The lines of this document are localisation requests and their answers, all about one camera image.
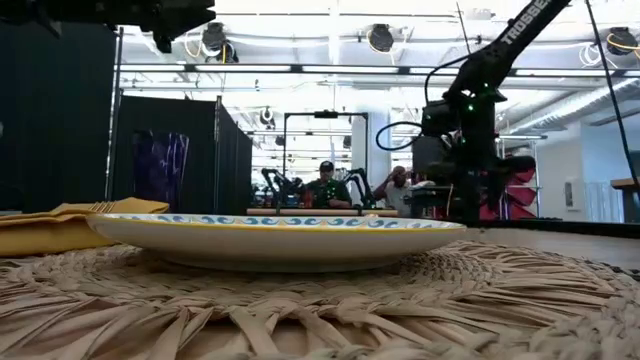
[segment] woven placemat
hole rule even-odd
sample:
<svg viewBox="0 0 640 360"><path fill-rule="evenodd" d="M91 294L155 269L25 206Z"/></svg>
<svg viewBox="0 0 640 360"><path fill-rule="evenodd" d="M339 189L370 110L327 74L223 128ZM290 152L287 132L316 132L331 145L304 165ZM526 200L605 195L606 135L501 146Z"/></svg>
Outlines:
<svg viewBox="0 0 640 360"><path fill-rule="evenodd" d="M458 242L372 271L230 273L128 246L0 261L1 359L635 359L640 287Z"/></svg>

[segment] yellow napkin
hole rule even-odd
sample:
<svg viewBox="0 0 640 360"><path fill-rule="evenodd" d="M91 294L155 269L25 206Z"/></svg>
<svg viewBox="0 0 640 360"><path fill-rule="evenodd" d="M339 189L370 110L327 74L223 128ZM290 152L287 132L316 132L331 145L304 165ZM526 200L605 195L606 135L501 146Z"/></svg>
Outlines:
<svg viewBox="0 0 640 360"><path fill-rule="evenodd" d="M93 232L85 218L92 204L62 204L45 212L0 217L0 257L49 254L107 246L111 241ZM157 214L166 203L127 198L116 201L111 213Z"/></svg>

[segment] man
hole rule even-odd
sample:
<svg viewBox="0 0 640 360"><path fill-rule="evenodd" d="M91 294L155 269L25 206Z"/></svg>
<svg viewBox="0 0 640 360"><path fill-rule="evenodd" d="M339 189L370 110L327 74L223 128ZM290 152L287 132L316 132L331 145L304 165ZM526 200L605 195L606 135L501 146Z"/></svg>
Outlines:
<svg viewBox="0 0 640 360"><path fill-rule="evenodd" d="M351 196L347 187L336 180L333 180L333 163L323 161L320 164L320 178L307 184L306 189L313 196L313 207L350 209Z"/></svg>
<svg viewBox="0 0 640 360"><path fill-rule="evenodd" d="M402 166L396 166L373 192L373 197L376 201L385 199L387 207L397 210L398 216L410 217L411 207L404 203L405 195L409 195L409 186L407 171Z"/></svg>

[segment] plate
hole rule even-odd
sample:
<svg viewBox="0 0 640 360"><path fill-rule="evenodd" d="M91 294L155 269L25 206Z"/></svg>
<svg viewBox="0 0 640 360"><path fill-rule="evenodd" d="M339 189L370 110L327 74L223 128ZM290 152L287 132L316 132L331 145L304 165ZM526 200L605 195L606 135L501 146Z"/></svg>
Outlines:
<svg viewBox="0 0 640 360"><path fill-rule="evenodd" d="M179 264L233 271L362 270L463 237L464 225L372 217L96 214L89 226L111 240Z"/></svg>

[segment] yellow plate rim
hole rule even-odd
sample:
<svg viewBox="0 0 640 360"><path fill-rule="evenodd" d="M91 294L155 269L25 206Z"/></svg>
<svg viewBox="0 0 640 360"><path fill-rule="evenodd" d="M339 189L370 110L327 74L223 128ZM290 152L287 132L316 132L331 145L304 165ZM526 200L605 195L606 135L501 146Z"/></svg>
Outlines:
<svg viewBox="0 0 640 360"><path fill-rule="evenodd" d="M115 222L115 223L129 223L129 224L147 224L147 225L157 225L157 226L182 226L182 227L197 227L197 228L207 228L207 229L220 229L220 230L245 230L245 231L282 231L282 232L357 232L357 233L417 233L417 232L454 232L454 231L464 231L467 230L467 227L464 225L460 225L458 227L451 228L393 228L393 229L368 229L368 228L329 228L329 227L318 227L318 228L295 228L289 226L261 226L261 225L241 225L241 224L199 224L199 223L179 223L179 222L165 222L165 221L153 221L153 220L134 220L134 219L120 219L120 218L112 218L107 216L102 216L100 214L89 215L87 221L91 220L97 221L107 221L107 222Z"/></svg>

